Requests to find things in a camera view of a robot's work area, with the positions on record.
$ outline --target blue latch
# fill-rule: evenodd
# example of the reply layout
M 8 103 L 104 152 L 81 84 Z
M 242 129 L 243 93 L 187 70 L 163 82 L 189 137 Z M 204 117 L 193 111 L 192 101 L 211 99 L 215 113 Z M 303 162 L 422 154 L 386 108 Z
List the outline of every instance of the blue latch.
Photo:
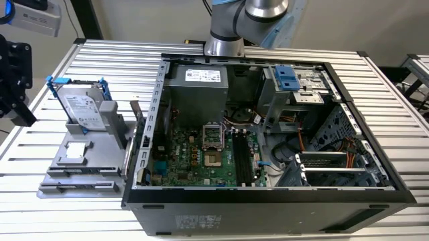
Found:
M 68 84 L 69 82 L 72 82 L 72 79 L 71 78 L 56 78 L 53 80 L 53 83 L 54 84 Z
M 103 88 L 104 99 L 112 100 L 112 96 L 109 95 L 109 90 L 108 90 L 108 86 L 107 86 L 107 81 L 104 80 L 104 78 L 101 78 L 101 80 L 100 80 L 100 85 Z
M 279 83 L 280 90 L 298 91 L 300 89 L 294 69 L 290 66 L 275 66 L 274 75 Z
M 271 162 L 258 161 L 258 165 L 270 166 Z
M 46 87 L 48 87 L 49 91 L 52 92 L 53 97 L 57 98 L 58 95 L 56 94 L 56 91 L 54 91 L 54 88 L 53 88 L 53 85 L 52 85 L 52 79 L 53 79 L 52 76 L 48 76 L 48 77 L 46 77 L 46 79 L 45 79 L 45 81 L 46 81 Z

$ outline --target label sticker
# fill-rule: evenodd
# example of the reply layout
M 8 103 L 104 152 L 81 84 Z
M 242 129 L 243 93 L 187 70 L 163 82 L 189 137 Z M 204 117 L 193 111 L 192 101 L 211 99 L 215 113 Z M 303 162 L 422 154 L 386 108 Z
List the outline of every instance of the label sticker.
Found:
M 218 229 L 222 215 L 176 215 L 177 229 Z
M 104 130 L 104 123 L 91 97 L 84 95 L 65 95 L 67 105 L 77 123 L 89 130 Z
M 219 70 L 188 69 L 185 71 L 185 81 L 216 82 L 220 83 Z
M 255 123 L 255 124 L 259 124 L 260 119 L 262 119 L 262 118 L 260 118 L 260 115 L 256 114 L 256 117 L 255 117 L 255 119 L 254 119 L 254 123 Z

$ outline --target robotic arm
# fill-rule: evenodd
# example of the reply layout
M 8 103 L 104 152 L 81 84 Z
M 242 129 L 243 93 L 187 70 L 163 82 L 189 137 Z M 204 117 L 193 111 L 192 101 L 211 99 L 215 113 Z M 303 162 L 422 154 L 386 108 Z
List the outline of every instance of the robotic arm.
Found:
M 276 48 L 294 22 L 288 4 L 288 0 L 212 0 L 204 54 L 243 57 L 243 38 L 262 48 Z
M 0 35 L 0 118 L 9 118 L 17 126 L 30 126 L 36 121 L 25 106 L 25 89 L 32 84 L 30 46 L 9 42 Z

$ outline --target ram slot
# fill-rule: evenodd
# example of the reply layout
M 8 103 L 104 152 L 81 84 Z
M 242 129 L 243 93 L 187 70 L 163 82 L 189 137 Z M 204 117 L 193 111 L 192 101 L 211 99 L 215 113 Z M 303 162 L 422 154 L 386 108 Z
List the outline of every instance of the ram slot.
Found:
M 246 134 L 240 132 L 232 134 L 232 151 L 238 186 L 250 186 L 252 182 L 250 149 Z

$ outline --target slotted metal surface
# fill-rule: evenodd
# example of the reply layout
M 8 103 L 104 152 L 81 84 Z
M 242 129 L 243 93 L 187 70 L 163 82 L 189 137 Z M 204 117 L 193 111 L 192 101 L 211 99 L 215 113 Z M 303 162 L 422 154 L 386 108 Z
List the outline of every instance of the slotted metal surface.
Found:
M 402 66 L 409 68 L 421 82 L 429 87 L 429 55 L 409 55 Z
M 88 40 L 73 45 L 53 73 L 109 83 L 119 112 L 132 118 L 127 101 L 137 100 L 147 111 L 160 53 L 201 54 L 201 45 L 141 44 Z M 246 49 L 247 57 L 330 62 L 350 91 L 378 141 L 417 198 L 410 207 L 351 235 L 235 236 L 224 240 L 429 239 L 429 147 L 427 127 L 391 90 L 371 62 L 354 52 L 295 49 Z M 65 134 L 65 114 L 45 88 L 30 109 L 38 121 L 14 127 L 0 146 L 1 240 L 152 239 L 131 212 L 120 210 L 119 198 L 37 199 L 36 190 Z M 219 237 L 176 239 L 218 240 Z

